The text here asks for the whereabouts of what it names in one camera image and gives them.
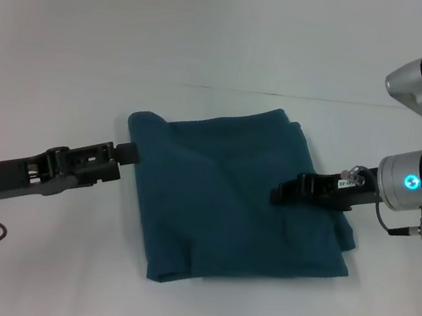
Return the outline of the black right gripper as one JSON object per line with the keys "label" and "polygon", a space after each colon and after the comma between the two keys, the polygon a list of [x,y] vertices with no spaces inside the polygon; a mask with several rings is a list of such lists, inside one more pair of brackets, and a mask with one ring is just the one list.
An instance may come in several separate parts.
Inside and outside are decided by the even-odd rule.
{"label": "black right gripper", "polygon": [[381,203],[377,184],[376,174],[365,166],[355,166],[351,179],[341,174],[298,174],[271,189],[269,201],[275,206],[302,202],[345,212],[353,206]]}

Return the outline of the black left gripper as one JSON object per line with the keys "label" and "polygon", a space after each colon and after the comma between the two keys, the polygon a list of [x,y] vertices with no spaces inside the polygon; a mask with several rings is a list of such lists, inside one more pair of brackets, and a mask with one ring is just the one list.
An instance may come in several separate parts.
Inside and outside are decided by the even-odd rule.
{"label": "black left gripper", "polygon": [[0,161],[0,200],[50,196],[119,180],[121,165],[140,163],[135,143],[99,143],[77,149],[50,148],[26,158]]}

